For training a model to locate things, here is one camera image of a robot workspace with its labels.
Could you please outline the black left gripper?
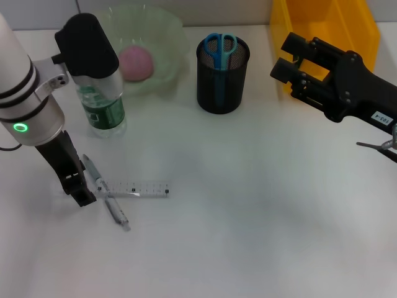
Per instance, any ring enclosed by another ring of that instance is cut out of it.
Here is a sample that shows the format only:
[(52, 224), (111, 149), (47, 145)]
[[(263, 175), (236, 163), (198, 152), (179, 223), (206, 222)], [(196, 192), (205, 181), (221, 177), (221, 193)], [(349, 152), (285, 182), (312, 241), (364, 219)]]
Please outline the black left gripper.
[(64, 192), (80, 207), (97, 200), (87, 186), (82, 162), (67, 131), (61, 131), (53, 140), (35, 148), (55, 171)]

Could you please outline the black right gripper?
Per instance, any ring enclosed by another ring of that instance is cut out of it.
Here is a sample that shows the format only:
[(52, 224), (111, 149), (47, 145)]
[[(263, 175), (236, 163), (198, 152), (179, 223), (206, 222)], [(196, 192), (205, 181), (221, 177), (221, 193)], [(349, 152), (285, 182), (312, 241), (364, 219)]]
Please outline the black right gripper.
[(396, 86), (369, 71), (358, 53), (344, 54), (318, 37), (306, 40), (293, 32), (288, 34), (281, 49), (333, 70), (336, 100), (329, 103), (329, 74), (319, 80), (279, 58), (270, 76), (284, 84), (290, 83), (291, 97), (320, 110), (333, 122), (352, 116), (392, 134), (396, 124)]

